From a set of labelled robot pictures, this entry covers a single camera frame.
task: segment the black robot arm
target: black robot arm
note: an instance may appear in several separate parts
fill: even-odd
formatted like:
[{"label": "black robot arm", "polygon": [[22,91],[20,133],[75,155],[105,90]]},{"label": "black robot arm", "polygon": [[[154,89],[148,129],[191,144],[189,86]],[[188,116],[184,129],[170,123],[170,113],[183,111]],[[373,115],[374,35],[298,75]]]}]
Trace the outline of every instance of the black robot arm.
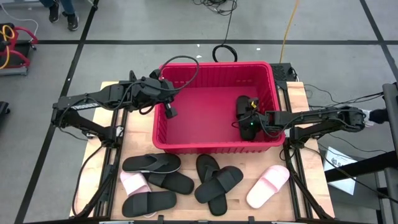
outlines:
[{"label": "black robot arm", "polygon": [[[364,113],[352,106],[328,107],[298,113],[288,111],[260,113],[257,105],[257,98],[250,99],[247,96],[240,96],[237,102],[237,118],[241,136],[247,141],[253,140],[259,131],[264,131],[270,138],[277,138],[288,129],[289,131],[285,133],[289,136],[290,144],[302,148],[310,138],[319,139],[327,133],[339,130],[358,132],[365,127]],[[314,125],[301,128],[296,127],[298,124]]]},{"label": "black robot arm", "polygon": [[178,91],[168,80],[159,80],[159,74],[160,70],[154,70],[149,78],[142,77],[137,80],[134,72],[130,71],[129,81],[120,81],[94,93],[62,96],[53,104],[51,122],[58,128],[73,126],[80,129],[87,137],[98,136],[100,141],[114,143],[118,136],[117,128],[100,126],[80,116],[78,111],[97,107],[107,110],[126,108],[129,111],[139,110],[141,114],[146,114],[149,111],[142,112],[143,108],[150,107],[151,110],[156,104],[163,103],[166,116],[173,118],[177,112],[170,104]]}]

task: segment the gray floor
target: gray floor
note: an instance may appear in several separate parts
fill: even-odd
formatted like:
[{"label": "gray floor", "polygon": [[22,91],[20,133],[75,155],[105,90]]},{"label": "gray floor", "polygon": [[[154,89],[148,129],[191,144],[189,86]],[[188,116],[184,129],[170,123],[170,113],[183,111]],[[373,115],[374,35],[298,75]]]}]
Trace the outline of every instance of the gray floor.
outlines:
[{"label": "gray floor", "polygon": [[[75,1],[80,15],[80,28],[66,30],[66,19],[56,24],[47,20],[47,10],[40,4],[9,6],[7,11],[18,18],[33,18],[39,23],[42,40],[78,40],[90,11],[86,1]],[[294,6],[293,0],[251,0],[238,2],[233,13],[230,39],[280,40]],[[398,40],[394,0],[367,1],[384,39]],[[11,21],[0,11],[0,22]],[[15,22],[34,29],[28,21]],[[228,17],[216,15],[204,6],[186,0],[100,0],[88,40],[172,40],[222,39]],[[357,0],[301,0],[290,40],[376,40],[368,19]],[[123,80],[134,70],[147,76],[161,63],[175,55],[201,56],[200,62],[211,62],[214,45],[85,45],[78,62],[69,95],[96,91],[101,82]],[[263,60],[276,63],[280,45],[233,45],[239,61]],[[37,156],[50,123],[51,105],[61,92],[75,54],[76,45],[38,45],[32,55],[27,77],[0,78],[0,100],[11,104],[12,113],[0,132],[0,220],[12,223],[24,196]],[[398,46],[388,46],[398,58]],[[231,60],[221,49],[218,58]],[[300,80],[331,92],[336,101],[380,92],[383,83],[395,78],[378,45],[287,45],[285,62],[291,62]],[[309,102],[331,103],[328,95],[311,87]],[[358,103],[361,108],[382,108],[382,99]],[[92,118],[93,111],[84,115]],[[388,124],[374,126],[357,134],[344,132],[347,139],[365,151],[392,149]],[[377,153],[356,151],[346,143],[325,136],[320,142],[344,153],[371,157]],[[67,218],[76,177],[83,157],[85,142],[56,133],[50,145],[39,183],[37,184],[25,222]],[[372,210],[334,204],[336,216],[342,220],[376,223]]]}]

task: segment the wooden table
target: wooden table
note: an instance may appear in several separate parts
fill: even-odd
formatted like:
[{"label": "wooden table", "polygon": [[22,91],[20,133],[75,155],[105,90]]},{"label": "wooden table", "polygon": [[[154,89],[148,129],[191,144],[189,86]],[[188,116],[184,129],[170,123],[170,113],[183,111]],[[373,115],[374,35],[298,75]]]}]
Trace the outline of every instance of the wooden table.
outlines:
[{"label": "wooden table", "polygon": [[[103,82],[104,86],[113,84],[115,82]],[[307,111],[308,102],[305,95],[303,83],[290,82],[288,83],[289,98],[291,101],[292,111]],[[284,102],[281,102],[282,109],[285,110]],[[111,124],[112,111],[107,111],[102,108],[97,108],[93,121],[103,125],[109,126]],[[123,142],[123,150],[121,154],[120,165],[123,161],[131,156],[140,156],[147,153],[160,153],[161,150],[154,147],[152,143],[152,127],[154,122],[154,113],[148,115],[140,115],[137,112],[129,113],[127,118],[126,131]],[[98,147],[100,142],[97,139],[89,140],[83,161]],[[311,149],[318,150],[316,140],[311,139],[306,143],[306,146]],[[279,159],[280,147],[272,147],[266,152],[249,153],[249,154],[212,154],[217,160],[220,167],[236,166],[240,168],[244,174],[244,179],[227,195],[228,211],[225,215],[220,217],[213,216],[207,203],[200,204],[196,201],[193,193],[191,195],[177,194],[177,204],[174,208],[160,211],[158,215],[164,215],[165,220],[224,220],[224,221],[243,221],[248,220],[248,216],[254,216],[256,221],[267,220],[284,220],[293,221],[294,212],[292,206],[292,199],[290,194],[289,184],[286,183],[269,201],[267,201],[260,209],[251,208],[246,202],[246,195],[251,187],[256,183],[259,176],[272,165],[285,166],[285,162]],[[80,180],[80,187],[76,197],[76,210],[81,211],[86,203],[91,199],[92,195],[98,188],[100,181],[101,170],[103,167],[105,150],[103,149],[95,155],[86,165]],[[302,150],[302,163],[306,176],[307,187],[311,194],[315,197],[317,202],[323,209],[334,217],[333,207],[330,200],[329,190],[326,178],[323,172],[321,158],[318,154]],[[195,183],[195,188],[200,185],[200,180],[195,167],[195,161],[198,155],[179,155],[182,161],[181,173],[189,176]],[[164,190],[150,184],[152,191]],[[305,210],[303,206],[301,191],[297,188],[297,195],[300,204],[300,214],[305,217]],[[113,201],[113,209],[111,214],[112,220],[127,219],[121,213],[123,202],[127,199],[127,194],[121,184],[120,178],[116,184],[116,191]],[[152,218],[136,217],[134,220],[156,220],[157,215]]]}]

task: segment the shoe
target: shoe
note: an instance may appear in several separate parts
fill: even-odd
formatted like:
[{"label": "shoe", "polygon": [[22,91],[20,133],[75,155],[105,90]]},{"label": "shoe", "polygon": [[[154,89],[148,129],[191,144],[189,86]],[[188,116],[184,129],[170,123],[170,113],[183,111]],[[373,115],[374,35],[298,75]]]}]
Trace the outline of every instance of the shoe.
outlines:
[{"label": "shoe", "polygon": [[76,15],[76,13],[68,15],[63,12],[62,14],[68,18],[68,30],[75,31],[79,28],[79,17]]},{"label": "shoe", "polygon": [[49,21],[53,23],[57,22],[60,19],[60,5],[58,4],[58,2],[54,1],[54,4],[49,9]]}]

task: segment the red plastic basket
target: red plastic basket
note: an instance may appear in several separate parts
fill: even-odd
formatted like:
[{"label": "red plastic basket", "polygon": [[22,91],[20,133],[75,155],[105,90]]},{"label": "red plastic basket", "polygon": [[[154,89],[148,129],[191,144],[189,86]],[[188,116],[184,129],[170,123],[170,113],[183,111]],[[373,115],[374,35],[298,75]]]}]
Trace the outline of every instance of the red plastic basket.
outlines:
[{"label": "red plastic basket", "polygon": [[[194,63],[168,64],[162,76],[175,88],[195,73]],[[172,106],[178,115],[165,116],[163,105],[155,107],[155,147],[169,153],[263,152],[285,140],[258,133],[254,141],[243,141],[236,121],[236,99],[258,97],[259,109],[279,111],[271,66],[265,62],[201,63],[196,79],[175,97]]]}]

